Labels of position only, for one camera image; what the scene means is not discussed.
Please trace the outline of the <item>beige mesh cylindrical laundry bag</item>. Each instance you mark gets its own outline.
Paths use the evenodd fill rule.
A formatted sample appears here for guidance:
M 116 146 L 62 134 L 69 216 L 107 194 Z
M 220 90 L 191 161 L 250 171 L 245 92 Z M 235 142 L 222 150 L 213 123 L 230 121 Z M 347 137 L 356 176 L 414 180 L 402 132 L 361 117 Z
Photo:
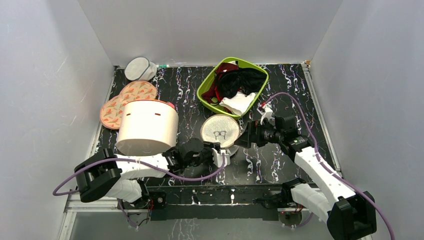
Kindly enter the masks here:
M 215 114 L 209 117 L 200 128 L 200 137 L 204 142 L 219 143 L 230 157 L 239 149 L 234 142 L 240 133 L 238 122 L 225 114 Z

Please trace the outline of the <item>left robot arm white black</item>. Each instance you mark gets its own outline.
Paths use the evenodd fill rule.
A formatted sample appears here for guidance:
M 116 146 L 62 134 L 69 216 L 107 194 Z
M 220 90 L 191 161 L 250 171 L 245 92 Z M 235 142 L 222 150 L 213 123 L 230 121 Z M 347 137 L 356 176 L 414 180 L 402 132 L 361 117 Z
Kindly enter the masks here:
M 74 172 L 81 202 L 109 197 L 144 208 L 150 198 L 142 179 L 172 177 L 188 182 L 189 178 L 181 176 L 187 167 L 213 163 L 221 171 L 230 163 L 229 158 L 218 142 L 192 138 L 150 156 L 125 156 L 106 148 L 77 165 Z

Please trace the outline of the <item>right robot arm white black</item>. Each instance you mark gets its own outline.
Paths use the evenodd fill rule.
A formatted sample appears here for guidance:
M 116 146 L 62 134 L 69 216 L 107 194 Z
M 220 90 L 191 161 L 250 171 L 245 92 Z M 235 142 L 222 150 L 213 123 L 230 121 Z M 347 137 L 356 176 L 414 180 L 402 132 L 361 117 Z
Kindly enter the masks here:
M 369 240 L 377 230 L 376 211 L 360 194 L 344 184 L 339 175 L 314 149 L 314 143 L 300 135 L 294 116 L 275 117 L 274 123 L 256 120 L 234 142 L 243 148 L 278 144 L 281 151 L 303 169 L 316 184 L 311 187 L 297 178 L 283 184 L 282 202 L 300 204 L 326 223 L 335 240 Z

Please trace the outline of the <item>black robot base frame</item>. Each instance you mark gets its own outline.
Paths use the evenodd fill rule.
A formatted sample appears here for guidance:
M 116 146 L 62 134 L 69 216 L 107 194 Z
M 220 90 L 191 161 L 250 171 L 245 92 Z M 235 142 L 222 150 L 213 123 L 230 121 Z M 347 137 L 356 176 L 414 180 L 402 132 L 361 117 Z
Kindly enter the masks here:
M 289 228 L 312 219 L 305 206 L 289 201 L 280 184 L 149 186 L 138 203 L 118 201 L 137 226 L 176 219 L 261 219 Z

